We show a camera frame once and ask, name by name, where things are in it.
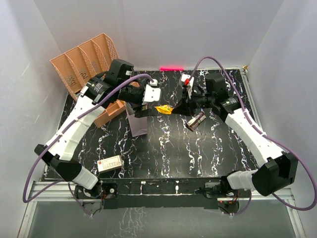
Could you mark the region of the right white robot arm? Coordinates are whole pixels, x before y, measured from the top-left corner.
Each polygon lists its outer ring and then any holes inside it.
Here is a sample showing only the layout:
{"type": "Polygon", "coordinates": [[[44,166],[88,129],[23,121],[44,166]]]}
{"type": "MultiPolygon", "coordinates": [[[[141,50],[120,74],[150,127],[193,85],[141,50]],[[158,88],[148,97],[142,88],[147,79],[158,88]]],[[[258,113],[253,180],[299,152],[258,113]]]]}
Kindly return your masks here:
{"type": "Polygon", "coordinates": [[[172,113],[190,116],[186,127],[194,131],[206,119],[203,112],[197,113],[196,110],[212,109],[242,139],[259,166],[258,170],[235,171],[222,176],[219,191],[228,197],[239,189],[256,190],[261,195],[268,196],[291,185],[295,181],[298,165],[295,156],[265,139],[265,133],[250,117],[249,112],[242,109],[238,97],[228,93],[221,74],[207,74],[205,83],[206,88],[203,89],[189,75],[182,74],[179,79],[182,97],[172,113]]]}

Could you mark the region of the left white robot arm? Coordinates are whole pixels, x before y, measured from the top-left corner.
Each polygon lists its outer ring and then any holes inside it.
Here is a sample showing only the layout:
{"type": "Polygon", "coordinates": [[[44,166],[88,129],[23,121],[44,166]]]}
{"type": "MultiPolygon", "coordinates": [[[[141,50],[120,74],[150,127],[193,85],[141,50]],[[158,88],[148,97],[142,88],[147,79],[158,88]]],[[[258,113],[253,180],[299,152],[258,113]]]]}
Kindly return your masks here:
{"type": "Polygon", "coordinates": [[[115,59],[107,71],[93,76],[79,93],[77,103],[57,133],[35,153],[64,181],[82,186],[92,198],[102,193],[100,179],[73,159],[82,137],[94,121],[116,100],[134,106],[136,117],[145,117],[142,107],[160,100],[161,90],[156,79],[148,74],[133,76],[134,66],[115,59]]]}

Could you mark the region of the pink plastic file organizer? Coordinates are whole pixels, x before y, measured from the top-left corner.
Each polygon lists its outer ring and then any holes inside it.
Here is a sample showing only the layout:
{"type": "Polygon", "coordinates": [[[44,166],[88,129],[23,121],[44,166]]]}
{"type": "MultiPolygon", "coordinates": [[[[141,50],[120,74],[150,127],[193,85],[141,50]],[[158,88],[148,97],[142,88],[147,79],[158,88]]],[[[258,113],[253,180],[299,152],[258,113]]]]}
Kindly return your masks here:
{"type": "Polygon", "coordinates": [[[112,39],[100,35],[50,60],[70,96],[76,101],[78,93],[90,78],[109,70],[118,54],[112,39]]]}

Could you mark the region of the yellow m&m packet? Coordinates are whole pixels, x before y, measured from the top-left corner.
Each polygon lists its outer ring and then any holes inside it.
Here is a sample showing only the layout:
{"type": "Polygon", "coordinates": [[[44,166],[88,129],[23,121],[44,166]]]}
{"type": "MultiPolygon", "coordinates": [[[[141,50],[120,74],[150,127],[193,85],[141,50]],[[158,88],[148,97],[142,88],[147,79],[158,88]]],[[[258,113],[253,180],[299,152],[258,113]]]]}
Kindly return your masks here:
{"type": "Polygon", "coordinates": [[[172,111],[173,111],[173,107],[171,107],[170,105],[155,106],[155,109],[159,113],[165,114],[165,115],[170,115],[172,114],[172,111]]]}

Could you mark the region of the lilac paper bag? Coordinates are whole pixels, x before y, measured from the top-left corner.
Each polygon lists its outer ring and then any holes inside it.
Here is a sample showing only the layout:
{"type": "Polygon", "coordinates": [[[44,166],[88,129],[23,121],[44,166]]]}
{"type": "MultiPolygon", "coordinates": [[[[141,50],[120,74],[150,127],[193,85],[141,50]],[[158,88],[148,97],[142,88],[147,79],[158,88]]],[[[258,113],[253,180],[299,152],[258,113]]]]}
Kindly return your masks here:
{"type": "Polygon", "coordinates": [[[136,118],[131,105],[125,103],[125,107],[132,137],[147,134],[147,117],[136,118]]]}

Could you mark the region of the brown chocolate bar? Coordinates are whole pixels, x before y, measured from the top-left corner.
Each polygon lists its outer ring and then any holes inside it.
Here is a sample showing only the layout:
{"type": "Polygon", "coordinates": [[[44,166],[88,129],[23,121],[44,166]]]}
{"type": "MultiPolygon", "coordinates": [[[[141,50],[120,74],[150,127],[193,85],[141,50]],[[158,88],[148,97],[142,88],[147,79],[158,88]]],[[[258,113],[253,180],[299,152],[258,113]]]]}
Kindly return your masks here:
{"type": "Polygon", "coordinates": [[[204,112],[199,112],[196,116],[191,118],[188,122],[186,122],[185,126],[190,131],[195,131],[196,128],[206,119],[206,115],[204,112]]]}

